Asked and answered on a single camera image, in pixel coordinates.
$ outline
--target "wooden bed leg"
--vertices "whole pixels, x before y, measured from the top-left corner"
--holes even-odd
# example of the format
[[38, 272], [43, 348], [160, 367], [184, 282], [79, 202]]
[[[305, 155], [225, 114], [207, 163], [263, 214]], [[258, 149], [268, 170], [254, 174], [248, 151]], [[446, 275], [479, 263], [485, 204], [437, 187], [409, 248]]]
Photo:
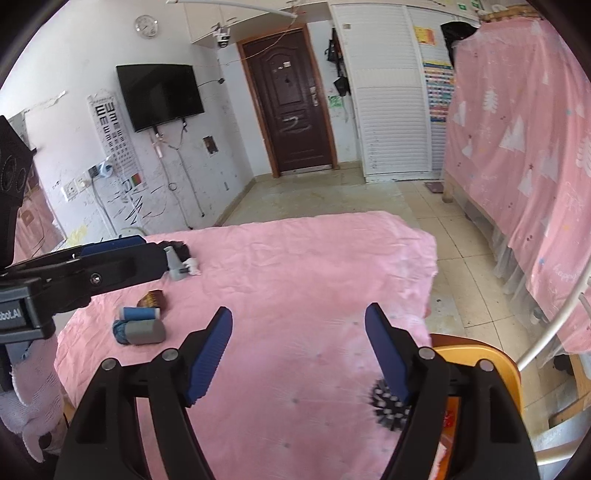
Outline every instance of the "wooden bed leg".
[[568, 419], [578, 415], [589, 403], [589, 395], [585, 395], [584, 397], [576, 400], [575, 402], [571, 403], [568, 407], [560, 410], [558, 413], [552, 415], [549, 420], [550, 428], [556, 427], [560, 425], [562, 422], [567, 421]]
[[444, 203], [453, 202], [453, 180], [446, 173], [443, 177], [443, 198]]

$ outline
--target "pink bed curtain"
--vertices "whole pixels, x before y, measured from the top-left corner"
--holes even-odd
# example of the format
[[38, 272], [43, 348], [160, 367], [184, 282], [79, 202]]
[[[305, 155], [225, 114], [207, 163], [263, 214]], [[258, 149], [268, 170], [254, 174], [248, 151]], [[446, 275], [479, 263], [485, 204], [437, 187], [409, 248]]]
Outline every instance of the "pink bed curtain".
[[51, 252], [64, 241], [45, 193], [35, 186], [27, 192], [18, 211], [14, 242], [14, 262], [21, 262]]
[[[483, 25], [456, 48], [445, 169], [506, 237], [552, 319], [591, 255], [591, 84], [547, 21]], [[591, 349], [578, 306], [558, 334]]]

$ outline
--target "security camera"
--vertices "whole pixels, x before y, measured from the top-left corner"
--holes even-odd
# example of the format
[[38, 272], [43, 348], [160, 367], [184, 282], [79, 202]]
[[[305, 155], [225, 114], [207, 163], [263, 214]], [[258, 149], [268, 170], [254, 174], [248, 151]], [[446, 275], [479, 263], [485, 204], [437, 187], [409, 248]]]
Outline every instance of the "security camera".
[[230, 43], [230, 27], [223, 27], [217, 24], [213, 31], [213, 36], [217, 40], [217, 46], [220, 48], [227, 47]]

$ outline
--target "power cable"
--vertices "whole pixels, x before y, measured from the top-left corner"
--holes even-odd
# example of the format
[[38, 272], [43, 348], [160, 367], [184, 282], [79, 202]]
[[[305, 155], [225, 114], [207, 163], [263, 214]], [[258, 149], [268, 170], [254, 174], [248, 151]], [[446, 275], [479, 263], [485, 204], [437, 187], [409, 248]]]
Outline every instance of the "power cable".
[[181, 139], [178, 143], [178, 147], [174, 147], [173, 145], [169, 144], [168, 142], [164, 142], [164, 143], [166, 143], [170, 148], [172, 148], [174, 151], [176, 151], [176, 153], [178, 155], [178, 159], [181, 161], [181, 165], [183, 166], [183, 170], [185, 172], [185, 175], [187, 176], [187, 180], [189, 181], [189, 183], [191, 185], [191, 189], [193, 191], [193, 197], [195, 197], [195, 202], [197, 202], [197, 207], [199, 208], [199, 212], [201, 213], [201, 218], [203, 218], [203, 217], [205, 217], [205, 212], [201, 208], [201, 203], [199, 202], [199, 199], [197, 198], [197, 191], [195, 190], [195, 185], [193, 184], [193, 179], [191, 178], [191, 175], [189, 175], [189, 171], [187, 170], [187, 166], [185, 165], [183, 156], [181, 155], [181, 151], [180, 151], [181, 147], [183, 146], [183, 132], [185, 131], [186, 127], [187, 127], [187, 124], [183, 120], [183, 128], [181, 130]]
[[[150, 135], [150, 140], [152, 141], [152, 145], [155, 145], [155, 141], [152, 138], [152, 132], [149, 132], [148, 134]], [[178, 195], [176, 193], [176, 190], [178, 189], [178, 185], [175, 182], [170, 181], [170, 175], [168, 174], [168, 170], [166, 169], [166, 165], [164, 164], [164, 162], [162, 161], [162, 158], [160, 158], [160, 156], [158, 155], [157, 152], [156, 152], [156, 157], [158, 158], [158, 161], [160, 162], [160, 165], [162, 166], [162, 170], [164, 170], [164, 175], [166, 176], [168, 190], [173, 194], [173, 197], [177, 202], [178, 209], [181, 211], [181, 214], [183, 215], [183, 220], [184, 220], [185, 226], [189, 230], [194, 230], [194, 228], [189, 225], [189, 221], [187, 220], [187, 215], [184, 212], [183, 205], [181, 204], [181, 201], [178, 198]]]
[[105, 207], [105, 204], [103, 203], [103, 200], [100, 198], [99, 193], [96, 191], [95, 178], [94, 177], [91, 177], [90, 178], [90, 183], [92, 185], [92, 192], [95, 194], [96, 203], [99, 205], [99, 207], [105, 213], [105, 215], [107, 217], [107, 220], [109, 221], [109, 223], [111, 225], [111, 228], [113, 229], [113, 234], [115, 236], [117, 236], [118, 233], [117, 233], [117, 229], [115, 228], [115, 225], [113, 225], [113, 220], [111, 220], [111, 217], [109, 216], [109, 213], [107, 212], [107, 209]]

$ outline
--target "white cabinet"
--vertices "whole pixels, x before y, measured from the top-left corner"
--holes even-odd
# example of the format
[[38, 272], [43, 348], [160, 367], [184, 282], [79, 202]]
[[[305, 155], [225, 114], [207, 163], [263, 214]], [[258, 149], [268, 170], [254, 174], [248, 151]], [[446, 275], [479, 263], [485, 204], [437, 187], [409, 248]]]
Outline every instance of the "white cabinet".
[[[441, 24], [456, 16], [375, 3], [332, 4], [331, 11], [352, 87], [366, 179], [438, 178], [446, 142], [446, 95], [440, 90], [451, 68], [435, 63], [449, 62]], [[432, 31], [435, 45], [419, 44], [414, 27]]]
[[365, 177], [428, 177], [426, 87], [406, 7], [339, 4], [332, 11], [357, 110]]

